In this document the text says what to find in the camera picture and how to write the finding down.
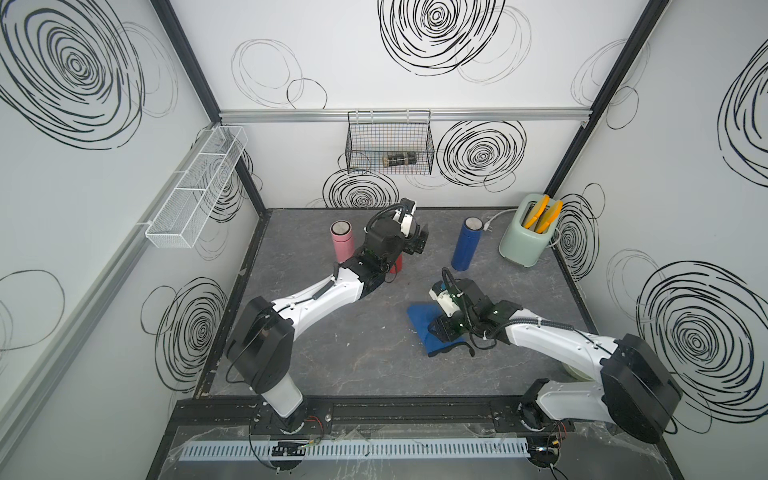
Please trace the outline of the blue cloth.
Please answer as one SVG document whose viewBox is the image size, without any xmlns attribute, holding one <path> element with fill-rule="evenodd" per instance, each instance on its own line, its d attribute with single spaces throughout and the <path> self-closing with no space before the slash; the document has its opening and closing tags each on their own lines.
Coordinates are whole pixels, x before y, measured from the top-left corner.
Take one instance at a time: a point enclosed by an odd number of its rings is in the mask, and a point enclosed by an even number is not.
<svg viewBox="0 0 768 480">
<path fill-rule="evenodd" d="M 454 350 L 464 349 L 471 358 L 474 358 L 475 349 L 467 341 L 463 339 L 442 341 L 435 334 L 433 322 L 438 319 L 441 313 L 442 310 L 436 304 L 415 303 L 407 308 L 408 318 L 424 346 L 427 356 L 434 358 Z"/>
</svg>

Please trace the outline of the pink thermos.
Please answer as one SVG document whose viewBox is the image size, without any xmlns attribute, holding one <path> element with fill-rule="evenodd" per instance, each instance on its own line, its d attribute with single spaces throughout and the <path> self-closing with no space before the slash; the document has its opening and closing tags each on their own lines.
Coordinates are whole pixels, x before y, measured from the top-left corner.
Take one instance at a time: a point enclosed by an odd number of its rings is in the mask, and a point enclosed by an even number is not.
<svg viewBox="0 0 768 480">
<path fill-rule="evenodd" d="M 335 221 L 330 227 L 330 233 L 336 261 L 343 264 L 355 251 L 352 225 L 346 220 Z"/>
</svg>

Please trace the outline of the red thermos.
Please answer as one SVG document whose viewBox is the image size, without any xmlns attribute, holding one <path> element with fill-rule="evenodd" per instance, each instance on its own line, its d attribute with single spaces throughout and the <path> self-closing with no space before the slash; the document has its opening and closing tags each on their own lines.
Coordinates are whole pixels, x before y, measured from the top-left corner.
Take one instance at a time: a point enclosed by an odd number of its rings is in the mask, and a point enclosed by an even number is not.
<svg viewBox="0 0 768 480">
<path fill-rule="evenodd" d="M 389 269 L 390 274 L 398 274 L 402 270 L 403 258 L 401 255 L 397 257 L 393 265 Z"/>
</svg>

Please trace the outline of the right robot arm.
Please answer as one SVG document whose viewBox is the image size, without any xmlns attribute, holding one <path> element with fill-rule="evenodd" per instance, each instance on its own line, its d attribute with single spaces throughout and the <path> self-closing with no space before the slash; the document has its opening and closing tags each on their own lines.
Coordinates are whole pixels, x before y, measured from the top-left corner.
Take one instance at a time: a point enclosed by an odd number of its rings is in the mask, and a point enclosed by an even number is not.
<svg viewBox="0 0 768 480">
<path fill-rule="evenodd" d="M 429 290 L 440 312 L 428 325 L 442 342 L 467 335 L 527 348 L 583 375 L 580 382 L 542 378 L 521 397 L 518 415 L 531 431 L 562 420 L 604 422 L 648 444 L 657 444 L 672 422 L 683 392 L 649 344 L 582 331 L 542 317 L 522 305 L 494 302 L 470 279 L 449 269 Z"/>
</svg>

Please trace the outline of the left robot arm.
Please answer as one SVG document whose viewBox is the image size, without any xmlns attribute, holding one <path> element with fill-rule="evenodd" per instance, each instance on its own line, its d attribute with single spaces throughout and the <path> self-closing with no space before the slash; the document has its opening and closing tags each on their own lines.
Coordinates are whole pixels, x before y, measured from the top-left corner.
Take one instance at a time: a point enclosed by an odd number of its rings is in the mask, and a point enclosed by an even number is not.
<svg viewBox="0 0 768 480">
<path fill-rule="evenodd" d="M 251 299 L 233 327 L 224 353 L 245 384 L 261 396 L 287 429 L 303 421 L 304 396 L 289 374 L 294 341 L 336 310 L 357 302 L 385 283 L 403 255 L 424 251 L 428 229 L 414 219 L 416 202 L 399 200 L 376 212 L 364 241 L 325 279 L 287 297 Z"/>
</svg>

